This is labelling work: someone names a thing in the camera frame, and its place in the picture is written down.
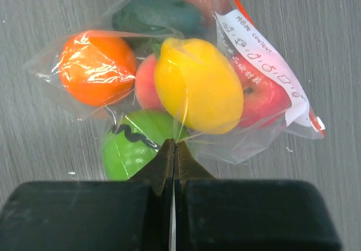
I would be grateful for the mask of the clear zip top bag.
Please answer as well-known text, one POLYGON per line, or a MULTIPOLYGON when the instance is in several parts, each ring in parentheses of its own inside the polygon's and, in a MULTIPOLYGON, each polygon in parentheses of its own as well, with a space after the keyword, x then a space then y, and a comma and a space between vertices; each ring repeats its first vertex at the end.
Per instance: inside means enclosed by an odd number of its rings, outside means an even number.
POLYGON ((24 69, 77 119, 105 118, 106 177, 127 180, 165 140, 239 164, 282 132, 324 137, 287 62, 238 0, 119 0, 24 69))

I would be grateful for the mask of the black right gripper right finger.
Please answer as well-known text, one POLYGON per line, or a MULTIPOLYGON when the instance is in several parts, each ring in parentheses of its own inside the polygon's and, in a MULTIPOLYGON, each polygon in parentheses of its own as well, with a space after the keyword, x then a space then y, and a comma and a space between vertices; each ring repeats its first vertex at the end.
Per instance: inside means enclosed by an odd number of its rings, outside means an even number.
POLYGON ((175 148, 176 250, 341 250, 318 189, 303 180, 217 179, 175 148))

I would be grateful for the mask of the fake red apple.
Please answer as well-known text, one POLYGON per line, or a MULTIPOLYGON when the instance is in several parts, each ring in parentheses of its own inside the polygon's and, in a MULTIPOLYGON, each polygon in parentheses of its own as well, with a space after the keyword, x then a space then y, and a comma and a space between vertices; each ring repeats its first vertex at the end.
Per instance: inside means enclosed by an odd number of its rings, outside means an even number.
POLYGON ((230 62, 244 93, 244 109, 238 126, 246 128, 257 124, 265 127, 282 118, 285 110, 291 107, 291 100, 283 87, 240 54, 232 56, 230 62))

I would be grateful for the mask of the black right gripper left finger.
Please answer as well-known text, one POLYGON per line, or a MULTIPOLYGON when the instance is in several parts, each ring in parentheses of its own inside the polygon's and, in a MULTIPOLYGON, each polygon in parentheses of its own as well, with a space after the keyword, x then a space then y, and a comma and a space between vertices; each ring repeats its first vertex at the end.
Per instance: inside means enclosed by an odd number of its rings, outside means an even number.
POLYGON ((1 210, 2 250, 170 250, 175 142, 129 180, 32 181, 1 210))

